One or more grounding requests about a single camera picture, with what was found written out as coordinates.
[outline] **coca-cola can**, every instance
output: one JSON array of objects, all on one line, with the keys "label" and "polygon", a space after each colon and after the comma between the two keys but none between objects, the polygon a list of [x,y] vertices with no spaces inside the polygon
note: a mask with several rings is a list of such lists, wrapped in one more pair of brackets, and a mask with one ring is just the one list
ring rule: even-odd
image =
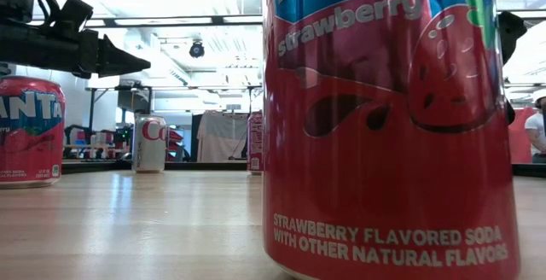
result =
[{"label": "coca-cola can", "polygon": [[135,120],[133,164],[135,172],[165,170],[167,125],[160,116],[141,114]]},{"label": "coca-cola can", "polygon": [[495,0],[266,0],[264,245],[299,278],[515,280]]}]

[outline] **strawberry text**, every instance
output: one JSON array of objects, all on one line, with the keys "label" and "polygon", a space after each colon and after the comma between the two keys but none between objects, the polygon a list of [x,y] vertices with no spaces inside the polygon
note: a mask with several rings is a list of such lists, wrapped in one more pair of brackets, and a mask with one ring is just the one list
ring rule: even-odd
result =
[{"label": "strawberry text", "polygon": [[509,257],[499,226],[465,230],[380,230],[273,215],[275,242],[301,252],[364,264],[463,267]]},{"label": "strawberry text", "polygon": [[386,17],[398,16],[403,11],[407,20],[419,20],[422,16],[423,0],[382,0],[373,4],[363,4],[356,9],[336,7],[334,14],[304,26],[301,30],[288,33],[278,44],[278,55],[283,56],[288,51],[298,48],[317,37],[350,28],[357,23],[367,23],[372,20],[382,20]]}]

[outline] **diet coke can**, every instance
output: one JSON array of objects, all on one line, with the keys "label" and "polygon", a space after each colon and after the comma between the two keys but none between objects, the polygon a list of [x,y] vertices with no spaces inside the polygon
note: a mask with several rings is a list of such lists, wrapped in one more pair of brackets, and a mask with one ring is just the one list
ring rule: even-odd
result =
[{"label": "diet coke can", "polygon": [[0,77],[0,188],[61,178],[65,96],[43,79]]},{"label": "diet coke can", "polygon": [[515,280],[495,0],[266,0],[264,244],[299,278]]},{"label": "diet coke can", "polygon": [[167,125],[159,116],[141,114],[133,135],[133,164],[136,172],[162,172],[165,169]]}]

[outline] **soda can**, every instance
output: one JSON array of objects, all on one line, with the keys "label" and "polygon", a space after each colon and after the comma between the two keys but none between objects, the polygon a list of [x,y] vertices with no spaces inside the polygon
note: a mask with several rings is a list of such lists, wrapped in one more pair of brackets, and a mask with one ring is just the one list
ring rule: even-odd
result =
[{"label": "soda can", "polygon": [[261,174],[264,170],[263,120],[261,111],[248,117],[247,171],[252,174]]},{"label": "soda can", "polygon": [[133,162],[135,172],[165,170],[167,124],[159,116],[140,114],[133,134]]},{"label": "soda can", "polygon": [[495,0],[266,0],[264,247],[299,278],[515,280]]},{"label": "soda can", "polygon": [[0,188],[61,178],[65,96],[43,79],[0,77]]}]

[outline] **can rim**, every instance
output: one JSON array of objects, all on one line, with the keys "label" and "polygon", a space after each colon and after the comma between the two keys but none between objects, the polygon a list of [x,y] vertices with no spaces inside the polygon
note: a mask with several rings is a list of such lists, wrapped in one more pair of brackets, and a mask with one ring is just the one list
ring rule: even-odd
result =
[{"label": "can rim", "polygon": [[61,87],[61,85],[59,85],[58,83],[56,83],[56,82],[54,82],[54,81],[51,81],[51,80],[47,80],[47,79],[37,79],[37,78],[34,78],[34,77],[24,76],[24,75],[6,75],[6,76],[0,76],[0,80],[3,80],[3,79],[30,79],[30,80],[38,80],[38,81],[43,81],[43,82],[50,83],[50,84],[56,85],[56,86],[58,86],[58,87]]}]

